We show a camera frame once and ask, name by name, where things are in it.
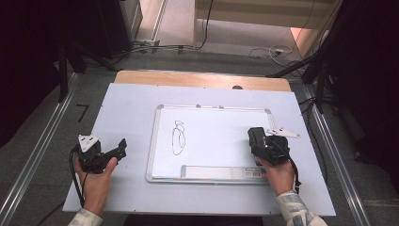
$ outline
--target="hand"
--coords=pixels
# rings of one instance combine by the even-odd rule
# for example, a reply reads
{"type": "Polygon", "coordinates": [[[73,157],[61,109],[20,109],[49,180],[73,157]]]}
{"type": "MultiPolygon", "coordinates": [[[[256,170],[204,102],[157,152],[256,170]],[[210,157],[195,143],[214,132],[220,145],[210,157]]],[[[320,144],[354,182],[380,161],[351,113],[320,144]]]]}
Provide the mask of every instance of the hand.
{"type": "Polygon", "coordinates": [[[258,160],[266,168],[266,173],[263,174],[263,177],[269,180],[276,196],[293,189],[295,173],[290,161],[273,166],[259,157],[258,160]]]}
{"type": "MultiPolygon", "coordinates": [[[[103,173],[89,173],[88,177],[86,178],[83,191],[85,205],[83,207],[99,217],[103,214],[109,192],[109,178],[111,177],[111,173],[114,171],[114,168],[117,166],[117,163],[118,159],[113,157],[109,160],[103,173]]],[[[74,168],[79,176],[80,185],[82,185],[83,181],[85,180],[86,173],[83,172],[78,158],[75,159],[74,168]]]]}

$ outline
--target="wooden board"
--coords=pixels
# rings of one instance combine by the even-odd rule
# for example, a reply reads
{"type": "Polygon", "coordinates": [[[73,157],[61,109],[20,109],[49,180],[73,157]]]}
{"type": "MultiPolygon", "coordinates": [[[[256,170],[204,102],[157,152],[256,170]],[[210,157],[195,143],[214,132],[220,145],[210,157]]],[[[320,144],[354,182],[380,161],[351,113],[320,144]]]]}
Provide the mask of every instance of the wooden board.
{"type": "Polygon", "coordinates": [[[248,90],[291,91],[288,81],[282,78],[247,77],[221,73],[120,71],[115,78],[115,83],[222,89],[240,86],[248,90]]]}

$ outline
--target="sleeve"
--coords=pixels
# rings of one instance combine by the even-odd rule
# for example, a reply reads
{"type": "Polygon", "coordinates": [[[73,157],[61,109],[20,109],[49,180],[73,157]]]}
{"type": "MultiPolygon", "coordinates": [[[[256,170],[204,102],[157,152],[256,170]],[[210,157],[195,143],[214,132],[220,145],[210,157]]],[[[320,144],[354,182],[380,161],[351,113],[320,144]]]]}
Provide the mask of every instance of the sleeve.
{"type": "Polygon", "coordinates": [[[81,208],[72,219],[69,226],[99,226],[103,219],[90,211],[81,208]]]}
{"type": "Polygon", "coordinates": [[[277,203],[287,226],[327,226],[320,217],[309,211],[293,190],[279,195],[277,203]]]}

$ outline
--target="metal strip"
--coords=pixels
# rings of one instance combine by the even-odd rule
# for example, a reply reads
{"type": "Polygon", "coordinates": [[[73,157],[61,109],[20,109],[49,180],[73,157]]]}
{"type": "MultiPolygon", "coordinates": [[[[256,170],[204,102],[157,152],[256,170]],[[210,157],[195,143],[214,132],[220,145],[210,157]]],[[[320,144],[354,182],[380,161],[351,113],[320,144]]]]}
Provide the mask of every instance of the metal strip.
{"type": "MultiPolygon", "coordinates": [[[[309,85],[304,86],[304,90],[307,98],[314,96],[314,93],[309,85]]],[[[319,126],[320,133],[327,146],[327,151],[331,157],[334,169],[337,171],[337,176],[343,188],[343,193],[345,194],[346,200],[348,201],[349,207],[352,211],[355,221],[357,222],[357,225],[372,225],[367,217],[367,213],[364,210],[358,191],[352,182],[352,178],[349,175],[348,169],[341,158],[334,138],[332,137],[332,134],[328,128],[325,116],[320,114],[315,106],[313,107],[312,111],[317,125],[319,126]]]]}
{"type": "Polygon", "coordinates": [[[41,134],[35,148],[33,149],[28,160],[26,161],[23,170],[21,171],[17,180],[15,180],[14,184],[8,192],[7,198],[3,203],[0,211],[0,225],[7,226],[11,221],[11,218],[14,215],[18,204],[20,203],[25,191],[27,190],[27,187],[29,186],[33,175],[35,174],[36,169],[38,168],[39,163],[47,150],[53,134],[56,131],[56,128],[58,127],[59,122],[61,121],[71,101],[71,98],[76,90],[76,85],[78,81],[79,77],[76,73],[74,73],[69,82],[70,92],[68,93],[63,103],[57,104],[53,115],[47,122],[47,125],[44,128],[43,133],[41,134]]]}

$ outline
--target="whiteboard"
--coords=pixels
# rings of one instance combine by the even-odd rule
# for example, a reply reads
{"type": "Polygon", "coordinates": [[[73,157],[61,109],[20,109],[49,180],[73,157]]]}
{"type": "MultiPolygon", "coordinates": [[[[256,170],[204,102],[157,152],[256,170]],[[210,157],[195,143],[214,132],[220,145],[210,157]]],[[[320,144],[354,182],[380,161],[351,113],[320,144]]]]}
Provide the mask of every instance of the whiteboard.
{"type": "Polygon", "coordinates": [[[275,129],[267,108],[159,105],[150,182],[265,184],[248,145],[251,127],[275,129]]]}

